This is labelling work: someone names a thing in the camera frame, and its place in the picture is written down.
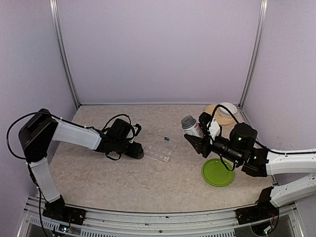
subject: tan table surface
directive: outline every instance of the tan table surface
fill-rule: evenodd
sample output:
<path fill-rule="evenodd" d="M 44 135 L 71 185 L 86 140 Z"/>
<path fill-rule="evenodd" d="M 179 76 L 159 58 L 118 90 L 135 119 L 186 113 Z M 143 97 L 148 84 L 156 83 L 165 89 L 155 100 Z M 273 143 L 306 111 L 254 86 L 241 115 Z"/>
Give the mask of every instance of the tan table surface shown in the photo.
<path fill-rule="evenodd" d="M 203 105 L 81 106 L 74 122 L 101 129 L 111 117 L 125 113 L 142 131 L 135 138 L 145 149 L 155 135 L 178 141 L 169 163 L 144 156 L 112 161 L 104 154 L 72 144 L 60 144 L 50 165 L 52 176 L 69 204 L 131 212 L 206 211 L 254 204 L 272 179 L 253 178 L 235 170 L 234 181 L 222 188 L 207 184 L 201 174 L 208 159 L 198 155 L 183 137 L 180 120 L 198 119 Z M 235 123 L 223 127 L 228 137 Z"/>

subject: can lid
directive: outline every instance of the can lid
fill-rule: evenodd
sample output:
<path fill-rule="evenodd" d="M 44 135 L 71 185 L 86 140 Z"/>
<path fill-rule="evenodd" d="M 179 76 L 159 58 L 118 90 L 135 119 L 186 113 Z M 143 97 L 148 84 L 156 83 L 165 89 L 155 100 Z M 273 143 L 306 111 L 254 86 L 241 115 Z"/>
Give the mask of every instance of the can lid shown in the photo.
<path fill-rule="evenodd" d="M 185 116 L 183 119 L 181 119 L 181 124 L 182 124 L 183 129 L 192 127 L 196 122 L 197 122 L 196 119 L 193 118 L 191 115 Z"/>

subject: white bowl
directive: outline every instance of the white bowl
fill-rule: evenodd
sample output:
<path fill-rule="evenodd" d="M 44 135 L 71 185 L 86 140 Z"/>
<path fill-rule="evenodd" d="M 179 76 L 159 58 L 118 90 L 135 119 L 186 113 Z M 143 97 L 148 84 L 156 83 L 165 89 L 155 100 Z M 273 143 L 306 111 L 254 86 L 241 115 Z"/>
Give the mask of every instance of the white bowl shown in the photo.
<path fill-rule="evenodd" d="M 228 102 L 223 102 L 220 103 L 220 105 L 225 106 L 227 109 L 229 109 L 230 112 L 232 112 L 232 114 L 235 116 L 235 114 L 237 113 L 237 107 L 231 103 Z M 225 117 L 225 118 L 231 118 L 232 116 L 222 107 L 219 108 L 219 113 L 221 114 L 221 116 Z"/>

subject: metal frame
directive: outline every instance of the metal frame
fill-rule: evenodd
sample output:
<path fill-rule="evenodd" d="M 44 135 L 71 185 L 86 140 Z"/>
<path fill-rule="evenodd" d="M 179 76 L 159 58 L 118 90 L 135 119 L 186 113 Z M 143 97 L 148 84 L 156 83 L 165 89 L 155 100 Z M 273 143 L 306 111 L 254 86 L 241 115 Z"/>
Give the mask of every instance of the metal frame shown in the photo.
<path fill-rule="evenodd" d="M 72 225 L 69 236 L 78 237 L 224 237 L 235 236 L 235 228 L 249 226 L 238 225 L 236 208 L 215 211 L 187 213 L 132 213 L 106 211 L 94 208 L 87 210 L 82 226 Z M 304 237 L 302 223 L 296 207 L 288 205 L 280 208 L 280 216 L 289 215 L 296 237 Z M 43 217 L 45 228 L 52 230 L 60 224 L 68 225 Z M 20 219 L 18 237 L 25 237 L 30 224 L 40 226 L 39 199 L 29 197 Z"/>
<path fill-rule="evenodd" d="M 68 63 L 68 59 L 67 59 L 67 55 L 66 55 L 66 51 L 65 51 L 65 46 L 64 46 L 64 42 L 63 42 L 63 35 L 62 35 L 60 20 L 59 20 L 59 15 L 58 15 L 57 0 L 49 0 L 49 3 L 50 3 L 51 15 L 52 15 L 53 23 L 54 23 L 54 27 L 55 27 L 55 33 L 57 36 L 59 52 L 60 52 L 60 56 L 62 59 L 62 63 L 63 63 L 65 75 L 66 75 L 67 84 L 68 84 L 70 94 L 71 94 L 73 103 L 75 105 L 75 108 L 78 109 L 81 104 L 79 102 L 78 94 L 77 94 L 77 91 L 75 88 L 75 84 L 74 84 L 73 78 L 72 78 L 71 73 L 70 73 L 69 63 Z"/>
<path fill-rule="evenodd" d="M 261 39 L 263 35 L 263 28 L 266 21 L 267 6 L 268 6 L 268 0 L 261 0 L 259 22 L 257 26 L 255 44 L 254 44 L 252 55 L 251 55 L 251 61 L 250 61 L 250 66 L 247 73 L 246 83 L 243 88 L 243 92 L 242 92 L 241 99 L 239 102 L 239 107 L 241 108 L 241 110 L 243 110 L 244 108 L 244 105 L 249 93 L 250 85 L 253 79 L 253 74 L 255 71 L 259 49 L 260 49 L 260 43 L 261 43 Z"/>

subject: green plate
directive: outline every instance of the green plate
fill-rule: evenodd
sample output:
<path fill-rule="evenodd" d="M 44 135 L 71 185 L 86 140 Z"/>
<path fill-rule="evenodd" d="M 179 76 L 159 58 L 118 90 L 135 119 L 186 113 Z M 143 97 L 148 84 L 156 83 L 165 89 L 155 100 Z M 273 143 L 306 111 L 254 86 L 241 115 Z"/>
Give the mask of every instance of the green plate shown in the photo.
<path fill-rule="evenodd" d="M 229 163 L 225 162 L 225 164 L 228 169 L 232 169 Z M 202 175 L 210 185 L 224 187 L 233 181 L 235 172 L 228 171 L 220 159 L 210 159 L 203 165 Z"/>

